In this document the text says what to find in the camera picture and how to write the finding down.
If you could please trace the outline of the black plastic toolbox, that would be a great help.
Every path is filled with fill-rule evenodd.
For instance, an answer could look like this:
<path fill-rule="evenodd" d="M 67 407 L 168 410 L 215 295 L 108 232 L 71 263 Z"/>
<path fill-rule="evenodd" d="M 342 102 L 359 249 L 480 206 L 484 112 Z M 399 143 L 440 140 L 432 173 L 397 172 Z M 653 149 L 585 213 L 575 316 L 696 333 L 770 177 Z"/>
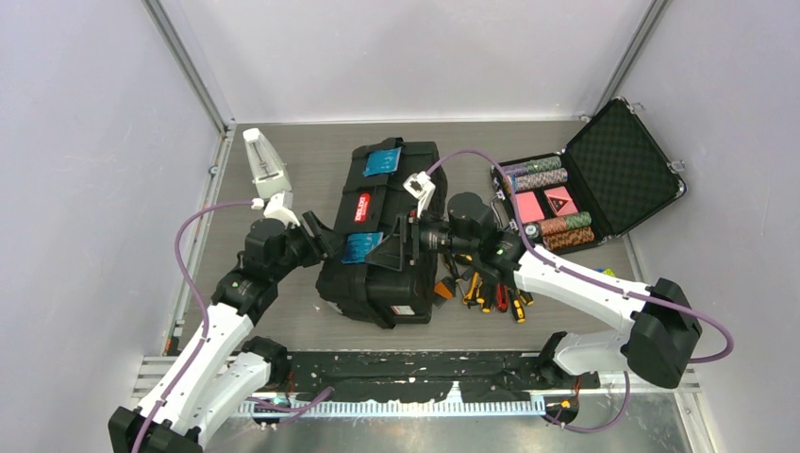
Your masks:
<path fill-rule="evenodd" d="M 418 201 L 403 184 L 439 158 L 434 142 L 401 138 L 353 151 L 333 226 L 344 249 L 316 281 L 341 315 L 382 328 L 430 321 L 439 259 L 411 241 L 408 218 Z"/>

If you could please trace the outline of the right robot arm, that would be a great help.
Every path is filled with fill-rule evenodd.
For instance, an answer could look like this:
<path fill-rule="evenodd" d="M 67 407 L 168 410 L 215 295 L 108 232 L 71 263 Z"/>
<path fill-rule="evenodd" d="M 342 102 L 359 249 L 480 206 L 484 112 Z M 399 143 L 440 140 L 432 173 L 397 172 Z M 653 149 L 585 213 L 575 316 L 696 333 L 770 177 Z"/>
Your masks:
<path fill-rule="evenodd" d="M 369 264 L 401 270 L 424 254 L 463 254 L 486 283 L 540 294 L 602 321 L 608 330 L 551 335 L 534 374 L 551 387 L 594 372 L 627 371 L 674 389 L 702 335 L 682 289 L 665 278 L 648 286 L 603 275 L 494 222 L 474 193 L 459 193 L 442 219 L 427 212 L 399 216 L 393 231 L 366 256 Z"/>

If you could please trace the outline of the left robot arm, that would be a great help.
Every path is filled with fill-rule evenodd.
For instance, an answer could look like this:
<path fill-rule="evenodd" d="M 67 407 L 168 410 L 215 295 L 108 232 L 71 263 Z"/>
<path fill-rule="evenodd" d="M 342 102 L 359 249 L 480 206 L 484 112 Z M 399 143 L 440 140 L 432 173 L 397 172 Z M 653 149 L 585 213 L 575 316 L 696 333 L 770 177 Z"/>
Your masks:
<path fill-rule="evenodd" d="M 342 237 L 311 211 L 301 221 L 278 213 L 257 220 L 171 368 L 134 409 L 111 415 L 113 451 L 201 452 L 252 393 L 281 389 L 290 375 L 286 347 L 249 334 L 284 277 L 341 249 Z"/>

